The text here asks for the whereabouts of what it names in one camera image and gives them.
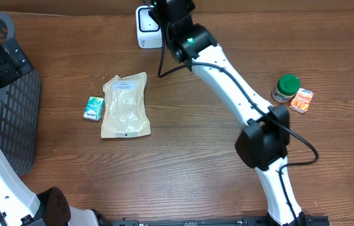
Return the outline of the green lid jar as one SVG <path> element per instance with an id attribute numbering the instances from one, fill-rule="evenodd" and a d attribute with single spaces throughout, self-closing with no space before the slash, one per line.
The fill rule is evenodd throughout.
<path id="1" fill-rule="evenodd" d="M 272 89 L 272 98 L 277 102 L 288 102 L 301 86 L 300 79 L 293 74 L 283 75 Z"/>

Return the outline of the green tissue pack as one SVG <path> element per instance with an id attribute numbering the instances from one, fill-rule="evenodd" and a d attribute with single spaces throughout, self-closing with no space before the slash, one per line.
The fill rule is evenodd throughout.
<path id="1" fill-rule="evenodd" d="M 100 121 L 105 106 L 105 100 L 101 97 L 89 97 L 83 118 L 91 121 Z"/>

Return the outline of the beige clear pouch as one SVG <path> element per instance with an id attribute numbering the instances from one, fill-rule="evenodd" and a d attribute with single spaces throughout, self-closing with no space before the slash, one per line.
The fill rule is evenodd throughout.
<path id="1" fill-rule="evenodd" d="M 105 112 L 101 138 L 134 138 L 151 133 L 144 105 L 145 72 L 120 77 L 116 75 L 102 87 Z"/>

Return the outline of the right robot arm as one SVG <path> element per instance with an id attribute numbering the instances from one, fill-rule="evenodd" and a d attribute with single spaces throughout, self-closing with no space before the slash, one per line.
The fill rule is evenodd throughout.
<path id="1" fill-rule="evenodd" d="M 256 170 L 268 204 L 271 225 L 304 225 L 287 172 L 287 146 L 293 134 L 289 113 L 263 99 L 234 69 L 216 38 L 193 22 L 193 1 L 146 1 L 161 28 L 162 47 L 200 77 L 225 103 L 241 127 L 235 149 Z"/>

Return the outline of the orange tissue pack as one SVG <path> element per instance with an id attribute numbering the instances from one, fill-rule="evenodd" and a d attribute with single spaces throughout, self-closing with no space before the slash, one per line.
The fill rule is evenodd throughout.
<path id="1" fill-rule="evenodd" d="M 289 108 L 304 114 L 308 111 L 313 95 L 312 91 L 300 88 L 291 100 Z"/>

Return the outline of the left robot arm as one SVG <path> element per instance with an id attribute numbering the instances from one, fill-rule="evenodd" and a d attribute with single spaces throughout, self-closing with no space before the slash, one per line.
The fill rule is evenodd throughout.
<path id="1" fill-rule="evenodd" d="M 26 60 L 16 62 L 0 45 L 0 88 L 30 72 Z M 0 225 L 99 226 L 93 210 L 71 207 L 62 191 L 52 187 L 33 193 L 14 172 L 0 149 Z"/>

